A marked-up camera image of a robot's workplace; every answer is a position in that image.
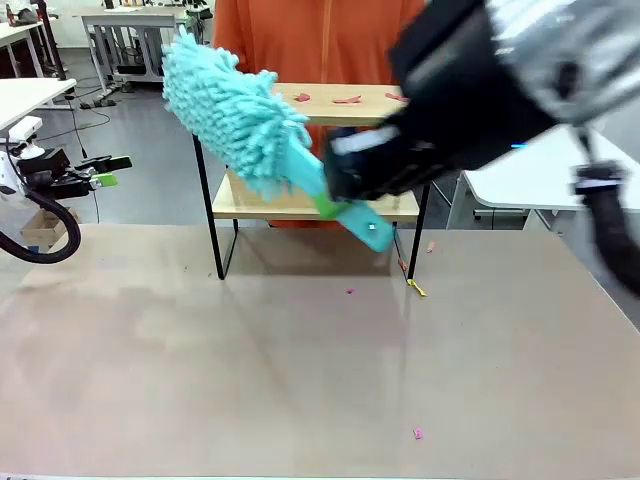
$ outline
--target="wooden shelf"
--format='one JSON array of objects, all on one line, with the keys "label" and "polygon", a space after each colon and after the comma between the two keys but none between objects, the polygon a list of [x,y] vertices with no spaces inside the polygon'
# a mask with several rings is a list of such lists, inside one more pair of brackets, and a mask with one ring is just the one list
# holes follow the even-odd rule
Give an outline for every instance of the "wooden shelf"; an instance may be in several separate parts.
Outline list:
[{"label": "wooden shelf", "polygon": [[[401,197],[384,197],[371,206],[390,222],[413,222],[418,218],[418,203],[412,192]],[[319,220],[311,199],[299,190],[282,193],[269,203],[247,190],[243,181],[228,172],[215,200],[213,213],[218,219]]]},{"label": "wooden shelf", "polygon": [[[334,127],[370,127],[406,105],[387,98],[387,93],[400,94],[400,89],[387,85],[334,85],[313,83],[278,83],[274,92],[298,112],[309,117],[309,125]],[[307,93],[311,100],[294,100],[300,93]],[[333,100],[362,95],[360,103],[336,104]]]}]

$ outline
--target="black metal frame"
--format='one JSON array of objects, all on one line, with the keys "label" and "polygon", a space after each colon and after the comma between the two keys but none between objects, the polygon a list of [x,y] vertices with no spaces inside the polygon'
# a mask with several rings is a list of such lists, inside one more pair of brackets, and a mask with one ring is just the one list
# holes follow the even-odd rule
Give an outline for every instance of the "black metal frame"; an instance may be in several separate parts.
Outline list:
[{"label": "black metal frame", "polygon": [[198,174],[200,175],[200,186],[202,187],[202,197],[204,198],[204,208],[207,212],[207,222],[209,223],[209,235],[211,236],[211,245],[213,246],[213,257],[216,260],[216,270],[218,278],[224,280],[229,271],[229,264],[233,255],[233,249],[238,238],[238,220],[233,219],[233,240],[227,247],[224,255],[224,261],[220,255],[220,244],[218,243],[218,233],[216,232],[216,219],[213,216],[213,204],[211,202],[211,193],[209,191],[209,180],[207,179],[207,168],[204,165],[204,154],[202,152],[202,144],[200,139],[193,135],[193,146],[196,151],[196,161],[198,163]]},{"label": "black metal frame", "polygon": [[[53,55],[53,64],[58,72],[58,80],[66,80],[67,75],[64,73],[64,67],[62,66],[62,60],[60,60],[60,52],[58,51],[58,44],[53,36],[53,30],[51,29],[51,21],[49,20],[49,13],[47,12],[47,2],[45,0],[38,0],[36,2],[38,10],[42,16],[42,26],[44,27],[44,34],[49,41],[51,47],[51,54]],[[42,45],[42,48],[47,51],[47,46]]]},{"label": "black metal frame", "polygon": [[[233,239],[227,246],[224,260],[220,254],[220,244],[218,242],[218,233],[216,231],[216,219],[213,215],[213,203],[211,201],[211,192],[209,191],[209,180],[207,179],[207,169],[204,164],[204,154],[202,152],[202,144],[197,136],[193,135],[193,146],[196,151],[196,161],[198,164],[198,174],[200,176],[200,186],[202,187],[202,197],[204,198],[204,207],[207,212],[207,222],[209,224],[209,235],[211,236],[211,245],[213,246],[213,256],[216,261],[216,270],[218,278],[224,280],[229,272],[229,264],[233,256],[234,247],[238,238],[238,220],[233,219]],[[402,269],[407,280],[413,279],[418,261],[418,251],[420,250],[420,239],[422,238],[422,227],[424,226],[424,217],[427,213],[427,201],[429,199],[430,185],[427,184],[422,189],[422,198],[420,199],[420,211],[416,222],[416,231],[413,238],[413,247],[411,249],[411,259],[408,269]],[[398,224],[393,222],[393,236],[396,250],[402,262],[404,263],[404,252],[402,250],[402,242],[398,237]]]}]

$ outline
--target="cardboard box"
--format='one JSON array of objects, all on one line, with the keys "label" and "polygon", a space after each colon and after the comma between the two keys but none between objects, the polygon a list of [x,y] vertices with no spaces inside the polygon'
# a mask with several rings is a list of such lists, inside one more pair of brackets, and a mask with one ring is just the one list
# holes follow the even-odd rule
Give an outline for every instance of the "cardboard box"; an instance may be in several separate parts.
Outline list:
[{"label": "cardboard box", "polygon": [[[73,218],[79,222],[78,215],[75,210],[67,208]],[[40,209],[31,217],[31,220],[22,227],[20,234],[22,240],[28,247],[39,247],[48,250],[51,248],[62,235],[67,231],[64,224],[53,213]]]}]

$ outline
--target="table leg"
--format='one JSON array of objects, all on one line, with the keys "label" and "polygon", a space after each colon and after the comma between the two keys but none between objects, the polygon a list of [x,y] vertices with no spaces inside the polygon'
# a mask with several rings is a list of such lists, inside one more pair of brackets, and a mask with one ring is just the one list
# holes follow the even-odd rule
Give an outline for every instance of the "table leg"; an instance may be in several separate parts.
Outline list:
[{"label": "table leg", "polygon": [[197,136],[193,135],[193,146],[196,151],[196,162],[198,164],[198,175],[200,176],[200,186],[202,187],[202,198],[204,199],[204,208],[207,212],[207,223],[209,224],[209,235],[211,236],[211,246],[213,247],[213,257],[216,261],[216,270],[218,278],[224,280],[229,271],[229,264],[233,256],[233,249],[238,238],[238,220],[233,220],[233,240],[227,247],[224,262],[220,255],[220,244],[218,243],[218,233],[216,231],[216,220],[213,215],[213,203],[211,202],[211,193],[209,191],[209,180],[207,179],[207,169],[204,164],[204,154],[202,152],[202,144]]},{"label": "table leg", "polygon": [[120,50],[127,47],[127,43],[124,41],[124,35],[122,34],[122,27],[115,27],[112,32],[115,35],[116,46],[118,47],[118,53],[120,54],[120,63],[123,65],[129,65],[131,63],[129,62],[129,57],[122,54],[122,51]]},{"label": "table leg", "polygon": [[460,172],[458,181],[456,182],[456,191],[453,194],[453,201],[451,202],[451,209],[449,210],[449,219],[447,220],[447,230],[451,230],[456,227],[460,220],[460,214],[462,213],[462,205],[464,199],[469,191],[469,185],[464,177],[464,172]]},{"label": "table leg", "polygon": [[560,210],[551,223],[551,229],[554,233],[562,236],[571,229],[575,218],[576,212],[574,210]]},{"label": "table leg", "polygon": [[422,198],[420,199],[420,212],[418,213],[418,221],[416,223],[416,233],[413,237],[413,248],[411,249],[411,260],[409,261],[409,271],[407,278],[413,280],[413,274],[416,271],[416,262],[418,260],[418,252],[420,251],[420,239],[422,238],[422,227],[424,227],[424,217],[427,214],[427,202],[429,201],[429,191],[431,184],[427,183],[422,188]]},{"label": "table leg", "polygon": [[20,78],[20,69],[18,68],[18,62],[16,62],[16,56],[13,54],[13,48],[11,48],[11,44],[7,45],[7,50],[9,51],[9,60],[11,60],[13,73],[15,73],[16,78]]},{"label": "table leg", "polygon": [[104,72],[102,71],[102,67],[100,67],[100,62],[98,61],[98,54],[96,53],[96,47],[93,44],[93,40],[91,39],[91,33],[89,32],[89,24],[84,20],[84,33],[87,36],[87,42],[89,42],[89,53],[91,53],[91,60],[93,60],[93,66],[96,69],[96,73],[98,74],[98,81],[100,82],[100,86],[102,87],[102,93],[107,94],[107,83],[104,80]]},{"label": "table leg", "polygon": [[106,69],[107,75],[113,75],[113,69],[111,68],[111,57],[107,53],[104,35],[102,34],[102,27],[99,25],[94,25],[93,33],[96,36],[96,43],[98,44],[100,57],[102,57],[102,66],[104,69]]},{"label": "table leg", "polygon": [[548,210],[531,210],[523,230],[528,232],[552,231],[563,235],[572,227],[575,217],[576,212],[569,210],[561,210],[556,215]]},{"label": "table leg", "polygon": [[31,60],[33,60],[33,67],[36,69],[36,75],[40,78],[44,77],[42,65],[40,65],[40,60],[38,59],[38,55],[36,54],[36,49],[33,45],[33,39],[31,38],[31,35],[27,35],[27,46],[29,47]]},{"label": "table leg", "polygon": [[51,45],[49,45],[49,41],[47,40],[47,35],[43,32],[44,27],[40,26],[37,28],[38,37],[40,38],[40,43],[42,43],[42,47],[44,48],[44,53],[46,55],[46,60],[54,65],[53,61],[53,51],[51,50]]},{"label": "table leg", "polygon": [[120,49],[116,46],[116,40],[113,36],[113,29],[117,27],[105,27],[105,36],[107,37],[107,43],[109,44],[109,50],[111,55],[115,57],[115,61],[118,65],[122,65],[122,55]]},{"label": "table leg", "polygon": [[131,33],[131,27],[127,27],[127,36],[129,37],[129,46],[133,47],[135,42],[133,41],[133,34]]},{"label": "table leg", "polygon": [[160,75],[162,66],[162,33],[160,29],[147,30],[147,47],[153,65],[153,73]]},{"label": "table leg", "polygon": [[147,42],[147,29],[142,28],[138,30],[138,40],[140,41],[140,49],[142,50],[142,59],[144,60],[144,66],[147,69],[147,75],[155,74],[153,70],[153,64],[151,63],[151,56],[149,54],[149,43]]}]

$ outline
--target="debris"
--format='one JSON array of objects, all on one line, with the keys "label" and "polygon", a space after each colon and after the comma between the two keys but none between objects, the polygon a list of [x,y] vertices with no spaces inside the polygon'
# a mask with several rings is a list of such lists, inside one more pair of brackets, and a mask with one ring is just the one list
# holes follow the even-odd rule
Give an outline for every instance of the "debris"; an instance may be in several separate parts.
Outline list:
[{"label": "debris", "polygon": [[347,98],[344,100],[333,100],[333,103],[360,103],[360,99],[362,95],[358,95],[357,97]]},{"label": "debris", "polygon": [[301,93],[300,95],[293,97],[296,102],[308,102],[311,100],[311,95],[308,93]]},{"label": "debris", "polygon": [[426,292],[425,292],[424,290],[422,290],[422,289],[418,286],[418,284],[417,284],[416,282],[414,282],[413,280],[407,280],[407,284],[408,284],[410,287],[415,288],[415,289],[418,291],[418,293],[420,294],[420,296],[421,296],[421,297],[426,297],[426,296],[427,296]]},{"label": "debris", "polygon": [[409,103],[409,99],[407,97],[403,97],[402,95],[396,95],[395,93],[386,93],[385,97],[390,98],[392,100],[398,100],[402,103]]}]

